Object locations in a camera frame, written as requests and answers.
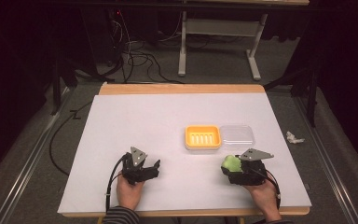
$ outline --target white metal frame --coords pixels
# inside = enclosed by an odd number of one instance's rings
[[[246,56],[251,67],[254,80],[260,80],[261,76],[255,62],[255,51],[257,50],[260,37],[266,25],[267,15],[263,14],[260,21],[219,21],[188,19],[187,13],[182,12],[182,45],[179,55],[179,77],[186,75],[186,35],[234,35],[253,36],[254,42],[251,49],[246,50]]]

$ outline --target wooden table edge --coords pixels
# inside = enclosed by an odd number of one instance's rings
[[[265,92],[258,84],[103,84],[100,95]]]
[[[309,207],[281,207],[283,216],[305,216]],[[258,209],[196,209],[137,212],[140,217],[246,217],[262,215]],[[65,217],[104,217],[105,212],[95,213],[62,213]]]

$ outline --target metal rail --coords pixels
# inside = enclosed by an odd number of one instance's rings
[[[328,156],[328,153],[324,148],[324,145],[322,143],[322,140],[318,132],[315,130],[315,128],[313,128],[310,125],[306,116],[306,108],[304,106],[304,103],[298,97],[295,97],[294,101],[297,108],[302,112],[300,113],[300,115],[304,120],[304,122],[307,124],[308,129],[310,130],[310,135],[312,137],[313,142],[316,144],[317,154],[321,161],[322,168],[326,173],[327,179],[330,182],[332,190],[336,194],[339,205],[341,206],[341,209],[344,212],[344,215],[348,220],[348,223],[358,224],[358,214],[351,201],[351,196],[347,192],[344,183],[339,178],[336,168],[334,164],[331,162],[330,157]]]
[[[11,191],[7,195],[7,198],[5,199],[0,208],[0,224],[8,223],[17,205],[17,202],[19,201],[22,193],[24,192],[29,180],[31,179],[34,169],[36,168],[36,165],[38,164],[39,159],[43,154],[43,146],[45,145],[46,141],[51,137],[51,130],[57,119],[60,117],[61,110],[72,95],[72,92],[73,91],[70,91],[69,88],[65,88],[65,90],[63,91],[62,106],[59,108],[56,115],[51,117],[47,128],[38,138],[27,162],[24,164],[19,176],[17,177],[16,182],[14,183]]]

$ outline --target sleeve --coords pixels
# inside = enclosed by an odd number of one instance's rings
[[[289,221],[289,220],[277,220],[277,221],[271,221],[271,222],[267,222],[266,224],[295,224],[293,221]]]
[[[103,218],[103,224],[139,224],[139,216],[129,208],[117,206],[109,208]]]

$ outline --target plastic lid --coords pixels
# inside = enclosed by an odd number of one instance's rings
[[[220,134],[222,147],[227,149],[247,149],[255,144],[252,128],[247,125],[225,125]]]

